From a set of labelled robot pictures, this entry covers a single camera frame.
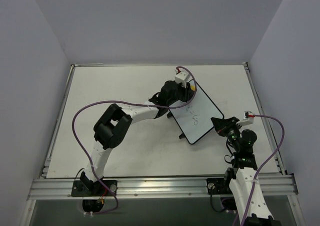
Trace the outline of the small black-framed whiteboard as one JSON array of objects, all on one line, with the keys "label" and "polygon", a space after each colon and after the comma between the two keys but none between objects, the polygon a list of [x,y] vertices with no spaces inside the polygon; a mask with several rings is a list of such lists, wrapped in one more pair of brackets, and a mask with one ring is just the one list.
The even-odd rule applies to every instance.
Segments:
[{"label": "small black-framed whiteboard", "polygon": [[173,118],[180,128],[179,138],[193,145],[214,128],[212,117],[223,119],[225,116],[200,85],[193,80],[190,85],[197,88],[192,102],[182,108],[170,109],[167,117]]}]

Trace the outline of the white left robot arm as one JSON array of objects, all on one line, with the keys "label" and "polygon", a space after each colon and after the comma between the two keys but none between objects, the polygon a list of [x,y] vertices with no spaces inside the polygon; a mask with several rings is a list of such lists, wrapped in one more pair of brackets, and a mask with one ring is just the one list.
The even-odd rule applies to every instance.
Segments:
[{"label": "white left robot arm", "polygon": [[166,81],[160,92],[153,95],[147,102],[135,106],[120,107],[111,104],[98,119],[93,127],[94,147],[90,155],[89,164],[80,176],[83,190],[90,196],[100,192],[104,169],[112,149],[120,145],[129,127],[147,119],[157,119],[168,112],[173,104],[181,101],[190,102],[197,91],[197,87],[186,83]]}]

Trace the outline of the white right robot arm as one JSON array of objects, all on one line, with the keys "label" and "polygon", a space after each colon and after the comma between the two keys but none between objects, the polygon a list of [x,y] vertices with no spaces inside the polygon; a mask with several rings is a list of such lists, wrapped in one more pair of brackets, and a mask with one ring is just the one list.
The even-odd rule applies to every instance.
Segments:
[{"label": "white right robot arm", "polygon": [[226,144],[234,149],[231,167],[225,173],[222,186],[233,195],[241,226],[280,226],[281,222],[274,219],[266,204],[258,179],[262,167],[273,158],[277,150],[257,166],[253,147],[258,136],[253,130],[240,130],[242,126],[252,124],[255,116],[246,111],[242,120],[236,117],[211,118],[217,134],[225,137]]}]

